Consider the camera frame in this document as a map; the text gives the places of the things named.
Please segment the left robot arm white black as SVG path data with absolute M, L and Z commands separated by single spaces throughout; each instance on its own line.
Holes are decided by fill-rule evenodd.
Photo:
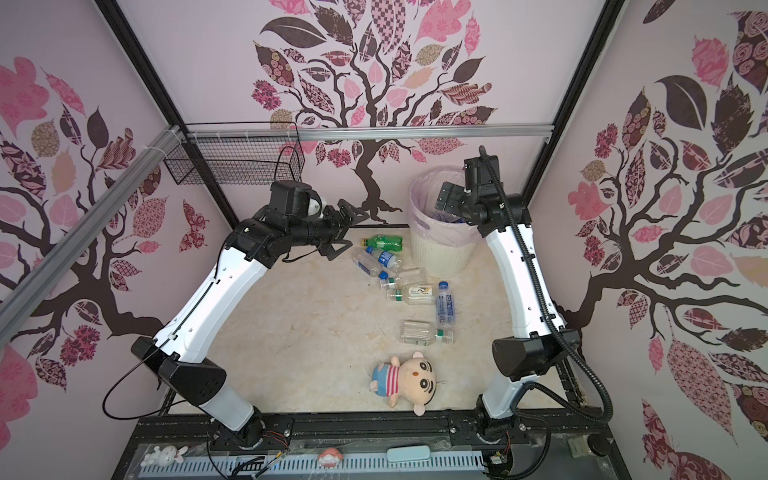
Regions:
M 294 247 L 309 246 L 334 260 L 351 247 L 347 231 L 368 213 L 344 199 L 327 205 L 308 184 L 275 181 L 270 200 L 223 241 L 207 278 L 154 337 L 141 337 L 133 354 L 183 400 L 228 430 L 243 449 L 258 446 L 261 412 L 227 382 L 207 357 L 216 335 L 247 291 Z

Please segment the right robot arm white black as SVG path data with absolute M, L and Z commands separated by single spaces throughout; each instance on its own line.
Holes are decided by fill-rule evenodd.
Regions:
M 540 271 L 530 213 L 519 195 L 508 195 L 499 173 L 499 159 L 481 146 L 464 161 L 465 185 L 445 182 L 435 208 L 478 229 L 501 273 L 511 308 L 511 332 L 492 343 L 498 374 L 479 397 L 481 427 L 500 420 L 525 423 L 540 417 L 522 412 L 526 393 L 539 391 L 566 411 L 578 407 L 539 379 L 575 352 L 579 335 L 568 330 L 557 313 Z

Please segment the white bin pink liner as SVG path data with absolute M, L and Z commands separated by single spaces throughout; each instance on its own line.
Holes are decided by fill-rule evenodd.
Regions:
M 467 267 L 482 237 L 475 226 L 435 208 L 444 182 L 463 186 L 464 172 L 459 167 L 437 167 L 414 179 L 407 218 L 413 262 L 432 277 L 450 279 Z

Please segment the Pocari Sweat blue bottle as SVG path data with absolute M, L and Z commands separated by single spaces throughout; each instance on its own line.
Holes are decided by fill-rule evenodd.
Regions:
M 403 268 L 402 258 L 395 253 L 371 246 L 366 247 L 365 252 L 391 272 L 400 272 Z

